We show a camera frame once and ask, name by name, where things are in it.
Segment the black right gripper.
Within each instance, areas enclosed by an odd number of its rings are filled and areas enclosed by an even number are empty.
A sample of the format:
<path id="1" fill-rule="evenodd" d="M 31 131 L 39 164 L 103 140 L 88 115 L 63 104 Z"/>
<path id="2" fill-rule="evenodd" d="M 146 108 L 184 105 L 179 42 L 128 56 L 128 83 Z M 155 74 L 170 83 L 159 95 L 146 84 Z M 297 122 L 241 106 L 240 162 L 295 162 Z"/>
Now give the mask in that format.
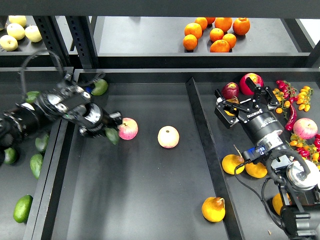
<path id="1" fill-rule="evenodd" d="M 245 79 L 245 84 L 253 92 L 252 107 L 254 109 L 260 108 L 262 98 L 266 101 L 269 110 L 275 110 L 280 105 L 280 101 L 269 86 L 254 83 L 250 77 Z M 267 140 L 275 141 L 282 134 L 284 127 L 271 111 L 263 111 L 260 108 L 253 113 L 247 113 L 248 109 L 243 105 L 227 101 L 219 89 L 215 90 L 214 95 L 217 98 L 217 104 L 223 106 L 217 106 L 214 110 L 219 120 L 227 129 L 240 124 L 254 145 L 265 145 Z M 235 113 L 234 116 L 230 116 L 224 110 L 225 107 L 231 110 L 237 109 L 240 112 L 238 116 Z"/>

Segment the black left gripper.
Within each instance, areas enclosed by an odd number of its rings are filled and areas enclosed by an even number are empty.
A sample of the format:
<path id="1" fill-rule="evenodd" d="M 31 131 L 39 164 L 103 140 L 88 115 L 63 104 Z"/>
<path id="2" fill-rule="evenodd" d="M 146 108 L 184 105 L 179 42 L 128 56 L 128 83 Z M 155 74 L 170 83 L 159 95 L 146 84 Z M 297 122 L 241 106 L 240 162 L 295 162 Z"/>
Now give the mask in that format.
<path id="1" fill-rule="evenodd" d="M 105 134 L 106 128 L 118 129 L 123 123 L 121 113 L 107 113 L 95 103 L 85 105 L 86 112 L 78 117 L 79 133 L 84 137 L 98 137 Z"/>

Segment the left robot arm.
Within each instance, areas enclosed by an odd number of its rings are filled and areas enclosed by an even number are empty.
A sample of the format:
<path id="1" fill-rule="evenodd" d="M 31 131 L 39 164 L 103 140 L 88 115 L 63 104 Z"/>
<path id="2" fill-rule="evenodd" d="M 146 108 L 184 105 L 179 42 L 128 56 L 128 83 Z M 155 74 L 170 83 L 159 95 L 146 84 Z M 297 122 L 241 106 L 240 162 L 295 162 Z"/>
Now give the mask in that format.
<path id="1" fill-rule="evenodd" d="M 28 56 L 20 67 L 22 101 L 0 115 L 0 149 L 4 151 L 22 142 L 60 118 L 79 126 L 80 134 L 85 137 L 106 135 L 108 129 L 118 131 L 123 123 L 121 113 L 107 113 L 93 102 L 94 91 L 88 91 L 88 87 L 97 90 L 106 74 L 99 72 L 92 80 L 77 83 L 71 74 L 64 73 L 60 57 L 51 50 L 48 53 L 57 64 L 62 81 L 57 87 L 28 99 L 25 71 L 28 63 L 42 53 L 39 50 Z"/>

